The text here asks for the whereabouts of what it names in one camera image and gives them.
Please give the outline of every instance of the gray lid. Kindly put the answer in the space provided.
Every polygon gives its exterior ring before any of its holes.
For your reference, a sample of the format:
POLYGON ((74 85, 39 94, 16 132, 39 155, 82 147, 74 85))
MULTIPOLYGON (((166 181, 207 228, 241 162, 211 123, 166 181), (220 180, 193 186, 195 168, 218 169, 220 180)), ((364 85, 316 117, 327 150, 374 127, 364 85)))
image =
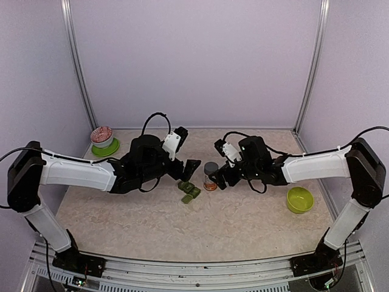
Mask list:
POLYGON ((219 166, 217 163, 215 162, 207 162, 205 165, 204 165, 204 173, 206 175, 210 175, 211 173, 217 171, 217 169, 219 169, 219 166))

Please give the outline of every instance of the white wall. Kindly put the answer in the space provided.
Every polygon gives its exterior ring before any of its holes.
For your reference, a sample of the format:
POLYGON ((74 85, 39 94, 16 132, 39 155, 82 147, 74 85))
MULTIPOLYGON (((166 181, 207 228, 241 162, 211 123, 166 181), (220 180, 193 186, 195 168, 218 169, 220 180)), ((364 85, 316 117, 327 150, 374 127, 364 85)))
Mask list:
MULTIPOLYGON (((308 150, 343 145, 365 128, 389 126, 388 48, 388 1, 331 0, 320 66, 301 132, 308 150)), ((363 137, 389 167, 389 133, 363 137)), ((350 182, 329 179, 326 185, 341 210, 350 199, 350 182)), ((371 211, 358 232, 380 292, 388 291, 389 285, 388 225, 389 199, 371 211)))
MULTIPOLYGON (((42 147, 82 155, 89 124, 72 67, 61 2, 0 1, 0 156, 38 140, 42 147)), ((0 163, 0 204, 7 205, 7 169, 0 163)), ((64 187, 42 188, 56 212, 64 187)), ((35 233, 12 210, 0 209, 0 290, 15 291, 35 233)))
POLYGON ((320 3, 72 1, 99 124, 141 127, 163 111, 187 127, 292 128, 320 3))

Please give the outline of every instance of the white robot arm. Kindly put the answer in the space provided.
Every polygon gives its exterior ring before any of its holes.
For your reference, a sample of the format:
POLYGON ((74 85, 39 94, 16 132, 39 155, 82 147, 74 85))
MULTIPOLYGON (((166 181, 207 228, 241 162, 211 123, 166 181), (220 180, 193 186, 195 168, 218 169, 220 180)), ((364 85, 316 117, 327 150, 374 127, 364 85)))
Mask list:
POLYGON ((101 161, 58 155, 31 141, 9 168, 8 204, 50 243, 57 254, 54 266, 81 274, 88 266, 90 275, 101 277, 105 260, 78 252, 71 233, 60 226, 38 195, 39 186, 60 184, 128 193, 135 189, 150 191, 143 190, 142 184, 152 179, 158 183, 165 174, 188 181, 201 162, 189 159, 184 167, 175 158, 187 136, 188 131, 182 127, 169 133, 163 141, 143 134, 132 141, 129 152, 121 159, 101 161))
POLYGON ((281 156, 272 159, 268 151, 270 147, 261 137, 231 133, 246 138, 239 142, 240 151, 230 149, 232 146, 225 141, 227 135, 215 143, 215 148, 227 158, 227 162, 209 177, 221 189, 225 189, 227 184, 233 187, 242 179, 247 180, 253 189, 250 182, 254 179, 261 180, 265 186, 285 186, 305 179, 351 178, 354 189, 351 199, 320 240, 315 253, 291 259, 294 276, 340 266, 342 260, 339 248, 382 199, 386 169, 367 142, 357 138, 347 146, 308 155, 289 155, 276 151, 281 156), (239 153, 239 157, 235 154, 233 160, 230 153, 239 153))

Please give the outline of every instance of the table surface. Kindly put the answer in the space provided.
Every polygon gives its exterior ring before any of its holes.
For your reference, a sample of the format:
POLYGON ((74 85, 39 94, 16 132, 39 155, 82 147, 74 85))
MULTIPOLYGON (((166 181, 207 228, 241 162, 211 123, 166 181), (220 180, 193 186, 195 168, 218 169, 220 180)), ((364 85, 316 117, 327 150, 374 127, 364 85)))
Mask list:
MULTIPOLYGON (((57 213, 82 251, 129 259, 169 262, 226 262, 264 259, 312 251, 332 224, 316 180, 296 185, 269 186, 265 194, 249 189, 245 181, 225 190, 206 191, 203 167, 207 161, 222 166, 225 160, 213 143, 228 130, 189 130, 177 158, 201 159, 202 164, 191 182, 201 194, 190 204, 177 182, 164 176, 150 193, 138 190, 114 195, 99 190, 70 187, 57 213), (293 214, 286 207, 286 193, 294 186, 310 190, 314 207, 307 213, 293 214)), ((301 153, 292 133, 281 130, 241 130, 262 136, 267 145, 288 153, 301 153)), ((148 130, 161 139, 166 130, 148 130)), ((121 142, 113 156, 119 158, 129 149, 139 130, 115 130, 121 142)), ((237 146, 242 137, 228 140, 237 146)), ((91 149, 85 158, 95 159, 91 149)), ((154 181, 143 185, 149 189, 154 181)), ((260 182, 254 182, 258 189, 260 182)))

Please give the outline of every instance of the yellow-green bowl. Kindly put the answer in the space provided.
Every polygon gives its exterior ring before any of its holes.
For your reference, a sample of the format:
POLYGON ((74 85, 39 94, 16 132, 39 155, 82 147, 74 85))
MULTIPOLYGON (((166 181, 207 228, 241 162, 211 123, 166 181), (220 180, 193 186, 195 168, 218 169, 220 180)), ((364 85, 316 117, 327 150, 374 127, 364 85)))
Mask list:
POLYGON ((311 192, 303 187, 294 187, 286 195, 286 204, 289 210, 302 214, 312 209, 315 199, 311 192))

